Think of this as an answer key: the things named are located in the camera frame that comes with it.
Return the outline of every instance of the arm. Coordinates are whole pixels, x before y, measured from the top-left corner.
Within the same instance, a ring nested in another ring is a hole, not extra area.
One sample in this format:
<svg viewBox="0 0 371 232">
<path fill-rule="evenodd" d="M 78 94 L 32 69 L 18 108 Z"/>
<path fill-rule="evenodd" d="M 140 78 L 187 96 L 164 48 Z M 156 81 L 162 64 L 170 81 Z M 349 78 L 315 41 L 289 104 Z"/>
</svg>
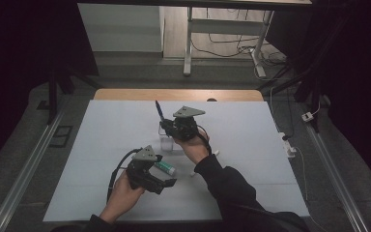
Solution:
<svg viewBox="0 0 371 232">
<path fill-rule="evenodd" d="M 230 205 L 231 203 L 264 210 L 256 200 L 255 188 L 236 169 L 229 166 L 222 168 L 216 157 L 208 154 L 199 137 L 194 137 L 187 142 L 175 141 L 183 148 L 188 158 L 196 164 L 194 171 L 206 181 L 208 190 L 217 201 L 227 230 L 285 231 L 267 216 L 252 214 Z"/>
<path fill-rule="evenodd" d="M 101 214 L 98 217 L 92 215 L 89 224 L 83 231 L 113 231 L 113 223 L 116 219 L 129 211 L 143 193 L 143 188 L 131 189 L 128 175 L 124 171 L 114 184 L 110 198 Z"/>
</svg>

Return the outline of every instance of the desk leg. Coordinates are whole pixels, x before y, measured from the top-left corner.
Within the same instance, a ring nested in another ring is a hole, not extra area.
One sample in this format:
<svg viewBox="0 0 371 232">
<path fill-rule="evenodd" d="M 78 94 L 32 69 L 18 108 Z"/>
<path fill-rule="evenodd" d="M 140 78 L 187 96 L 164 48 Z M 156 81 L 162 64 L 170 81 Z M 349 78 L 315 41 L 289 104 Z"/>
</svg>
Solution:
<svg viewBox="0 0 371 232">
<path fill-rule="evenodd" d="M 185 68 L 183 74 L 189 76 L 191 74 L 191 26 L 192 26 L 192 8 L 187 8 L 187 28 L 186 28 L 186 46 L 185 46 Z"/>
<path fill-rule="evenodd" d="M 271 17 L 272 17 L 273 12 L 266 11 L 265 12 L 265 19 L 264 19 L 264 25 L 261 29 L 261 34 L 260 37 L 258 38 L 257 45 L 255 46 L 255 49 L 251 51 L 251 57 L 254 61 L 255 64 L 255 70 L 258 73 L 258 76 L 260 78 L 265 78 L 267 77 L 264 72 L 264 68 L 261 64 L 261 59 L 259 58 L 259 54 L 261 52 L 261 47 L 264 42 L 264 38 L 267 35 L 268 27 L 270 26 L 271 22 Z"/>
</svg>

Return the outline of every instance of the person's left hand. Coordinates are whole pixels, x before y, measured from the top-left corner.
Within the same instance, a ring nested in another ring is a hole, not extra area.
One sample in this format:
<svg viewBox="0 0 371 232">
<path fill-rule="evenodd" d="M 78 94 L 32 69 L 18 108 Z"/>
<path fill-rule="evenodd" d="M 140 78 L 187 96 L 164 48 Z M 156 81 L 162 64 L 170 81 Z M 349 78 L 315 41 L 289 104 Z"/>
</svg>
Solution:
<svg viewBox="0 0 371 232">
<path fill-rule="evenodd" d="M 128 175 L 124 171 L 114 184 L 113 191 L 107 205 L 100 214 L 100 218 L 109 224 L 113 224 L 119 216 L 133 208 L 143 193 L 144 188 L 131 189 Z"/>
</svg>

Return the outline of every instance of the dark background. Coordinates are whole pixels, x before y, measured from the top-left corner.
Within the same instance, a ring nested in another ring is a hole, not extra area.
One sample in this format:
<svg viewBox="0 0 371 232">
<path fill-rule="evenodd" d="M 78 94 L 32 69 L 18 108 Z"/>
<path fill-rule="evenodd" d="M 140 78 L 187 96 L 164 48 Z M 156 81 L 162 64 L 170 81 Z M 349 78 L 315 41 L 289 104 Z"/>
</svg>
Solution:
<svg viewBox="0 0 371 232">
<path fill-rule="evenodd" d="M 276 12 L 267 40 L 303 71 L 336 16 L 329 9 Z M 53 67 L 64 66 L 98 74 L 76 3 L 0 0 L 0 149 L 22 116 L 30 90 L 47 82 Z M 359 1 L 319 74 L 332 122 L 371 168 L 371 2 Z"/>
<path fill-rule="evenodd" d="M 0 0 L 0 149 L 53 67 L 98 74 L 73 0 Z"/>
<path fill-rule="evenodd" d="M 340 1 L 314 2 L 326 5 Z M 344 13 L 350 14 L 349 20 L 317 75 L 321 94 L 331 102 L 331 121 L 371 169 L 371 1 L 357 1 L 356 7 L 346 12 L 276 12 L 267 40 L 283 51 L 300 73 L 320 52 L 321 38 L 331 33 L 336 17 Z"/>
</svg>

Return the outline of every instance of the white cardboard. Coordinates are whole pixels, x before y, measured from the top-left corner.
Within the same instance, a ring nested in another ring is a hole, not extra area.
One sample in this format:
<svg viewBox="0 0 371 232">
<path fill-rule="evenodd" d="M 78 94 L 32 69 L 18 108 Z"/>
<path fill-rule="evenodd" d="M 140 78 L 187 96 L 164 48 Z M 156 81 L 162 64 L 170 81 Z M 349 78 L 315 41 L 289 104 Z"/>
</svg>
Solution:
<svg viewBox="0 0 371 232">
<path fill-rule="evenodd" d="M 161 101 L 160 105 L 169 119 L 183 105 L 205 110 L 195 120 L 208 132 L 213 151 L 219 150 L 221 165 L 239 170 L 257 189 L 257 199 L 266 210 L 309 216 L 266 102 Z M 98 215 L 112 171 L 127 152 L 147 145 L 176 168 L 177 183 L 161 195 L 146 191 L 119 220 L 221 219 L 202 177 L 189 176 L 195 165 L 182 151 L 161 151 L 158 122 L 154 101 L 91 101 L 43 221 L 89 220 L 91 214 Z M 151 172 L 162 180 L 171 178 L 154 167 Z"/>
</svg>

